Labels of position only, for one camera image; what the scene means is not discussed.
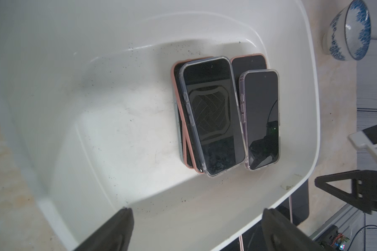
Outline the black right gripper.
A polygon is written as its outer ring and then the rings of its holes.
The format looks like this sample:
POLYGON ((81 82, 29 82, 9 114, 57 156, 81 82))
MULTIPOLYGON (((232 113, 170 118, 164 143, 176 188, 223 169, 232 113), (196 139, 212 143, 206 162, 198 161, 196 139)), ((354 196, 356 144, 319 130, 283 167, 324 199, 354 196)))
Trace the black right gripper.
POLYGON ((315 178, 315 186, 337 197, 364 213, 377 212, 377 171, 352 170, 315 178), (351 192, 345 192, 331 185, 332 182, 351 182, 351 192))

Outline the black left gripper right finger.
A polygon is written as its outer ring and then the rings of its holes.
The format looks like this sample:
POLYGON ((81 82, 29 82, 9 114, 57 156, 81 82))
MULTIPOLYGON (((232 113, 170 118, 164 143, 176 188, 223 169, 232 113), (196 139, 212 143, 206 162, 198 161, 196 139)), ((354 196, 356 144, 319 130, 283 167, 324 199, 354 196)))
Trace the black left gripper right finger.
POLYGON ((264 209, 261 224, 268 251, 324 251, 276 209, 264 209))

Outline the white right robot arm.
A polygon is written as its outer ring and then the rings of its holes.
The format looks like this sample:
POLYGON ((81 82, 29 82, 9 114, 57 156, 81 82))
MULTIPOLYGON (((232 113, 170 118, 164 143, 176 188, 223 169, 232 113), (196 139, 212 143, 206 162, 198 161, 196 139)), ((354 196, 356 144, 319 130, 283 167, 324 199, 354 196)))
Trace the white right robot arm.
MULTIPOLYGON (((377 163, 377 125, 348 136, 357 150, 367 150, 377 163)), ((351 206, 371 214, 377 212, 377 171, 352 170, 343 173, 324 175, 315 178, 315 186, 351 206), (351 181, 351 192, 345 192, 331 183, 351 181)))

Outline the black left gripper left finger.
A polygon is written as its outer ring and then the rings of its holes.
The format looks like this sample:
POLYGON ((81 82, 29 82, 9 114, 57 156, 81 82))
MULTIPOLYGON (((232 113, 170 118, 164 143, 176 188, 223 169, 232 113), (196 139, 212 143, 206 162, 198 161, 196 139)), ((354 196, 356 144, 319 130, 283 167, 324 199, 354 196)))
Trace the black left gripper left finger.
POLYGON ((133 229, 133 210, 122 208, 74 250, 127 251, 133 229))

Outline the phone with purple clear case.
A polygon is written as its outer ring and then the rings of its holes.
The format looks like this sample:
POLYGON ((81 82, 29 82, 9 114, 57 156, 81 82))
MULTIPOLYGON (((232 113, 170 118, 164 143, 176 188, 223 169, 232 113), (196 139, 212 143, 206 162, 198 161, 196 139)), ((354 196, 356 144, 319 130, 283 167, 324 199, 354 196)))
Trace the phone with purple clear case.
POLYGON ((240 111, 247 147, 246 167, 257 170, 280 158, 279 74, 251 70, 239 77, 240 111))

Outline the white plastic storage box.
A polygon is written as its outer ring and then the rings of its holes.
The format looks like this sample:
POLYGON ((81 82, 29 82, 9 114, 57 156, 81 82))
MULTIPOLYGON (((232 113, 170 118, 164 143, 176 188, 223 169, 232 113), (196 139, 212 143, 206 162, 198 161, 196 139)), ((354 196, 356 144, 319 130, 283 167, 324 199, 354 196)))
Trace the white plastic storage box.
POLYGON ((222 249, 311 175, 320 145, 301 1, 0 1, 0 127, 69 250, 123 207, 131 251, 222 249), (261 53, 281 156, 216 177, 181 161, 172 66, 261 53))

